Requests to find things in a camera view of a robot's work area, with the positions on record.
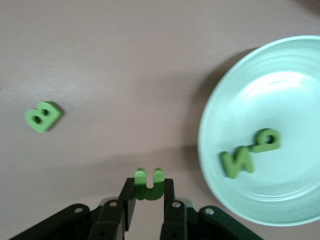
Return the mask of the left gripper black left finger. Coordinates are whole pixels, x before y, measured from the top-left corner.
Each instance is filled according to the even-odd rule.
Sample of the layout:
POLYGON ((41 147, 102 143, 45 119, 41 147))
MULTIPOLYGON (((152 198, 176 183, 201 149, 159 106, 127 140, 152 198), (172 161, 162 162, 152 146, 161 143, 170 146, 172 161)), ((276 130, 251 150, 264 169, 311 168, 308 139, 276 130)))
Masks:
POLYGON ((127 178, 119 196, 97 208, 72 204, 12 237, 13 240, 123 240, 135 209, 135 179, 127 178))

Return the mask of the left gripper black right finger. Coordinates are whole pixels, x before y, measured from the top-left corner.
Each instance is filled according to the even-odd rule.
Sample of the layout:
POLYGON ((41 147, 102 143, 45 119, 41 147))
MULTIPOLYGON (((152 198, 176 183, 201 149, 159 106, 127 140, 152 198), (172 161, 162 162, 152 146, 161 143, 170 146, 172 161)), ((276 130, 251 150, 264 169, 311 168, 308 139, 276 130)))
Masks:
POLYGON ((261 240, 262 238, 217 206, 199 211, 192 201, 175 196, 174 181, 164 180, 161 240, 261 240))

